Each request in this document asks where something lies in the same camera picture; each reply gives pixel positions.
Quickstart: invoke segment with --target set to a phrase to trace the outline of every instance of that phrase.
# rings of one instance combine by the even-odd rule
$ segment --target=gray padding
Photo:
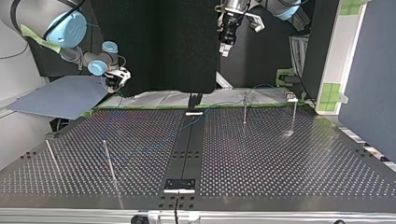
[[[62,77],[38,89],[8,109],[62,119],[77,119],[98,104],[107,91],[100,77]]]
[[[367,5],[339,119],[352,132],[396,161],[396,44],[394,0]]]

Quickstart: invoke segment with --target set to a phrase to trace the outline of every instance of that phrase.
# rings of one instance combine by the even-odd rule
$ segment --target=black curtain
[[[143,91],[210,93],[216,87],[213,0],[94,0],[104,40],[115,41],[132,78],[123,96]]]

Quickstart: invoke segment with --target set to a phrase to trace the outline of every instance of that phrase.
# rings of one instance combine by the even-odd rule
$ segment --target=black panel
[[[119,44],[132,78],[124,96],[149,90],[210,93],[216,87],[216,1],[92,2],[103,36]]]
[[[340,121],[370,145],[396,161],[396,1],[367,5],[346,85],[349,98]]]
[[[234,87],[275,85],[276,70],[292,67],[289,36],[295,29],[263,7],[254,7],[251,12],[262,17],[265,29],[257,34],[244,19],[230,56],[221,58],[220,72]]]
[[[327,60],[339,0],[317,0],[303,71],[309,95],[317,98]]]

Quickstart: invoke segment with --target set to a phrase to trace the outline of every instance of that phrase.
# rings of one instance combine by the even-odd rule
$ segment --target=perforated metal table
[[[272,107],[244,124],[243,111],[98,111],[50,141],[56,160],[43,144],[1,171],[0,207],[396,214],[396,174],[329,121]],[[167,179],[195,193],[165,194]]]

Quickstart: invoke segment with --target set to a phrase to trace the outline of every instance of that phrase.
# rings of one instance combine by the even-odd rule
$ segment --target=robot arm
[[[122,88],[131,74],[123,66],[119,67],[120,56],[116,43],[103,43],[99,54],[84,52],[78,46],[87,31],[87,21],[78,11],[84,2],[1,0],[0,20],[20,34],[22,27],[28,27],[38,38],[56,46],[56,51],[65,61],[78,64],[79,69],[88,67],[95,76],[106,76],[108,91],[112,93]]]
[[[219,52],[223,57],[228,57],[229,52],[236,41],[236,30],[241,25],[244,17],[247,17],[250,25],[256,33],[264,29],[262,18],[249,13],[257,6],[262,5],[275,17],[282,21],[288,20],[301,5],[301,0],[225,0],[224,4],[218,6],[219,17]]]

